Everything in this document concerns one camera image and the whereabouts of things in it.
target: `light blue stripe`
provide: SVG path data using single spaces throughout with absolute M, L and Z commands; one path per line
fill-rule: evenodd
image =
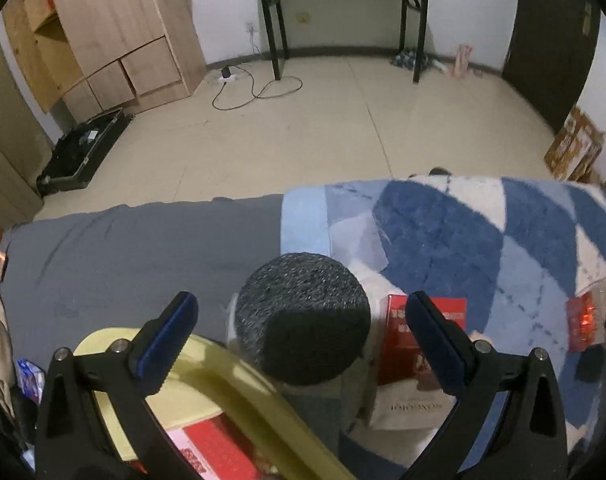
M 330 232 L 324 186 L 285 193 L 280 217 L 280 253 L 330 256 Z

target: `black cable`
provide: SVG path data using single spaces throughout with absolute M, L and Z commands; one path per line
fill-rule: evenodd
M 216 94 L 216 97 L 214 97 L 214 99 L 212 99 L 212 106 L 216 109 L 216 110 L 220 110 L 222 112 L 228 112 L 230 110 L 238 110 L 238 108 L 243 108 L 244 106 L 247 106 L 250 103 L 253 103 L 254 101 L 256 101 L 257 99 L 275 99 L 278 97 L 285 97 L 286 95 L 290 95 L 293 94 L 294 92 L 298 92 L 302 87 L 303 87 L 303 81 L 301 78 L 296 77 L 295 75 L 285 75 L 282 77 L 281 80 L 285 79 L 285 78 L 290 78 L 290 79 L 296 79 L 300 85 L 297 88 L 294 88 L 293 90 L 289 90 L 283 94 L 278 94 L 278 95 L 268 95 L 268 96 L 264 96 L 263 92 L 265 92 L 267 90 L 267 88 L 274 82 L 276 82 L 275 79 L 272 79 L 269 83 L 267 83 L 260 92 L 258 92 L 257 94 L 254 93 L 254 85 L 256 84 L 256 81 L 254 80 L 254 76 L 249 73 L 246 69 L 244 69 L 241 66 L 238 65 L 229 65 L 229 66 L 233 66 L 234 68 L 237 68 L 238 70 L 242 70 L 243 72 L 245 72 L 252 80 L 252 98 L 247 101 L 244 102 L 243 104 L 240 104 L 238 106 L 233 106 L 231 108 L 220 108 L 218 106 L 216 106 L 216 100 L 218 99 L 218 97 L 223 93 L 223 90 L 225 90 L 225 86 L 227 86 L 227 82 L 223 83 L 223 87 L 218 91 L 218 94 Z

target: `black round object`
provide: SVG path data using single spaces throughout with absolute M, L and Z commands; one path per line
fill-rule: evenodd
M 240 291 L 234 327 L 243 356 L 295 386 L 333 379 L 368 337 L 368 297 L 340 262 L 284 254 L 257 269 Z

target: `bed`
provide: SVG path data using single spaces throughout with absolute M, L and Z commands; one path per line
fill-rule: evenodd
M 606 195 L 592 186 L 510 178 L 418 176 L 305 187 L 247 200 L 118 206 L 15 227 L 1 249 L 0 294 L 15 358 L 47 367 L 59 346 L 110 326 L 140 326 L 178 290 L 199 300 L 195 332 L 227 341 L 228 306 L 249 274 L 281 253 L 348 266 L 372 308 L 366 350 L 340 378 L 283 393 L 361 479 L 397 479 L 434 430 L 372 431 L 362 418 L 381 305 L 425 290 L 467 299 L 467 331 L 502 352 L 547 349 L 571 449 L 606 431 L 600 382 L 576 379 L 565 303 L 606 277 Z M 500 399 L 467 465 L 482 453 Z

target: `tile floor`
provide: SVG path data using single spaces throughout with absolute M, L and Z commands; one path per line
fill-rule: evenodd
M 270 63 L 245 65 L 257 89 Z M 443 166 L 455 174 L 549 178 L 543 154 L 552 133 L 500 78 L 462 81 L 426 72 L 418 86 L 387 59 L 292 59 L 286 75 L 299 92 L 230 112 L 211 107 L 220 89 L 211 72 L 187 99 L 139 114 L 90 185 L 48 196 L 36 219 L 126 203 L 246 198 L 295 186 L 406 178 Z M 268 92 L 294 88 L 294 80 Z M 246 75 L 218 105 L 247 99 Z

